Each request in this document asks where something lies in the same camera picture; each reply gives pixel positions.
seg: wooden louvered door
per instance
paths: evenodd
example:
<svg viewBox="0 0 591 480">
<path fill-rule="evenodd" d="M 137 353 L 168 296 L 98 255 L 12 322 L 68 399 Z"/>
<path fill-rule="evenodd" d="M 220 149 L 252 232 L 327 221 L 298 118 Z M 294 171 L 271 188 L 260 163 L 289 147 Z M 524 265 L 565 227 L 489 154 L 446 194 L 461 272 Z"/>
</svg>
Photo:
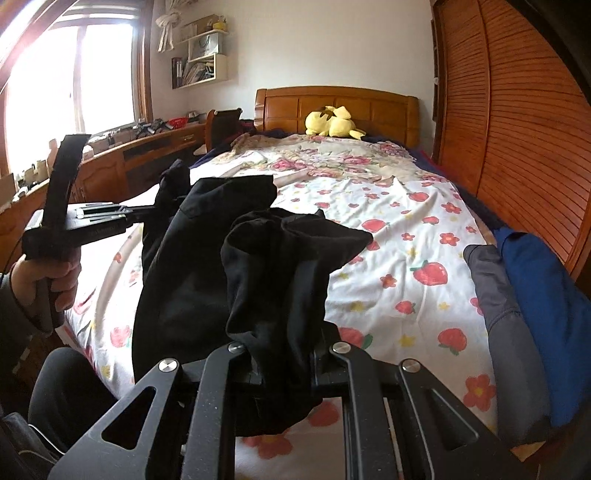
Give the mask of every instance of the wooden louvered door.
<svg viewBox="0 0 591 480">
<path fill-rule="evenodd" d="M 434 9 L 447 91 L 440 164 L 507 224 L 542 237 L 569 271 L 579 270 L 591 226 L 591 107 L 507 1 L 443 0 Z M 458 70 L 463 57 L 483 58 L 472 61 L 474 74 Z M 457 92 L 473 86 L 478 95 L 459 107 Z"/>
<path fill-rule="evenodd" d="M 446 47 L 446 102 L 439 162 L 450 179 L 476 194 L 489 107 L 484 25 L 475 0 L 444 2 L 439 17 Z"/>
</svg>

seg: floral bedsheet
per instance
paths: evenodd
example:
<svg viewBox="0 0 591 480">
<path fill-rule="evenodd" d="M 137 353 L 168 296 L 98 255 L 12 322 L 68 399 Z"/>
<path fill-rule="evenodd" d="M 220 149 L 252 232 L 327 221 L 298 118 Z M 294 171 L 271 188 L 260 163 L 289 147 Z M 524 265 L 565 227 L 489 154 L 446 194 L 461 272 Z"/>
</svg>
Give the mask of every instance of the floral bedsheet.
<svg viewBox="0 0 591 480">
<path fill-rule="evenodd" d="M 326 320 L 376 359 L 418 359 L 495 431 L 488 337 L 462 256 L 466 245 L 485 241 L 454 185 L 418 169 L 395 144 L 305 135 L 239 138 L 231 152 L 192 170 L 191 179 L 261 173 L 292 178 L 295 171 L 302 175 L 278 189 L 274 206 L 295 213 L 321 208 L 328 219 L 374 235 L 366 250 L 331 275 Z M 156 191 L 129 203 L 149 203 Z M 134 383 L 140 253 L 140 226 L 83 250 L 86 276 L 68 327 L 119 397 Z M 93 265 L 89 271 L 87 262 Z M 281 435 L 236 442 L 237 478 L 342 480 L 344 468 L 338 399 L 325 399 Z"/>
</svg>

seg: yellow plush toy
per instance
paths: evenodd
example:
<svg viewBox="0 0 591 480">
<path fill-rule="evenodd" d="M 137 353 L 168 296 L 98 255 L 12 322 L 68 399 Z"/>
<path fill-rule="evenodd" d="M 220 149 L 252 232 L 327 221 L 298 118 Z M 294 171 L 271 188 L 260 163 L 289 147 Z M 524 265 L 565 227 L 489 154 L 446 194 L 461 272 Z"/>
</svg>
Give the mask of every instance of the yellow plush toy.
<svg viewBox="0 0 591 480">
<path fill-rule="evenodd" d="M 306 118 L 306 128 L 307 135 L 321 135 L 323 137 L 329 135 L 330 137 L 353 137 L 361 140 L 361 137 L 365 135 L 363 130 L 355 127 L 351 120 L 351 114 L 345 106 L 335 108 L 329 105 L 320 112 L 312 112 Z"/>
</svg>

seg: metal screw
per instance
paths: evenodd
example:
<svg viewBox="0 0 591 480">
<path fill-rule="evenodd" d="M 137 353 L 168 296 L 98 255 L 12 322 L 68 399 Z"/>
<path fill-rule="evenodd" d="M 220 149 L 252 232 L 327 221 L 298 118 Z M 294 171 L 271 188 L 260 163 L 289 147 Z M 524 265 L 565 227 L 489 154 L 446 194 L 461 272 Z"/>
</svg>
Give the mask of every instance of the metal screw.
<svg viewBox="0 0 591 480">
<path fill-rule="evenodd" d="M 334 353 L 349 353 L 350 351 L 351 346 L 347 342 L 336 342 L 333 345 Z"/>
<path fill-rule="evenodd" d="M 244 350 L 244 345 L 238 342 L 232 342 L 228 345 L 228 351 L 230 353 L 240 353 Z"/>
<path fill-rule="evenodd" d="M 161 372 L 174 372 L 178 367 L 178 362 L 174 358 L 165 358 L 158 364 Z"/>
<path fill-rule="evenodd" d="M 410 374 L 415 374 L 421 369 L 421 364 L 414 358 L 407 358 L 402 362 L 402 369 Z"/>
</svg>

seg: black clothing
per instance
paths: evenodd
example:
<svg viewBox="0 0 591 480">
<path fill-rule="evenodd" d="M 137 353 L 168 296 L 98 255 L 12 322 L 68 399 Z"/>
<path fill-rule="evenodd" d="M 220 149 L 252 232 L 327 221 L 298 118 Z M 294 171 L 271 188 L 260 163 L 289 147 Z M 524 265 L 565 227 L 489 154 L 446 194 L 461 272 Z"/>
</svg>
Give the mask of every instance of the black clothing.
<svg viewBox="0 0 591 480">
<path fill-rule="evenodd" d="M 84 355 L 58 348 L 43 363 L 33 388 L 29 423 L 65 452 L 116 401 Z"/>
<path fill-rule="evenodd" d="M 277 394 L 239 407 L 238 435 L 281 433 L 319 402 L 294 398 L 293 389 L 310 384 L 329 274 L 372 235 L 323 215 L 270 209 L 277 196 L 271 176 L 201 179 L 190 192 L 188 178 L 181 163 L 163 174 L 155 200 L 163 214 L 144 225 L 135 378 L 163 358 L 195 361 L 237 340 Z M 170 219 L 174 199 L 184 195 Z"/>
<path fill-rule="evenodd" d="M 49 354 L 39 373 L 28 422 L 65 452 L 115 401 L 82 354 L 58 348 Z M 58 458 L 19 414 L 0 420 L 1 478 L 46 480 Z"/>
</svg>

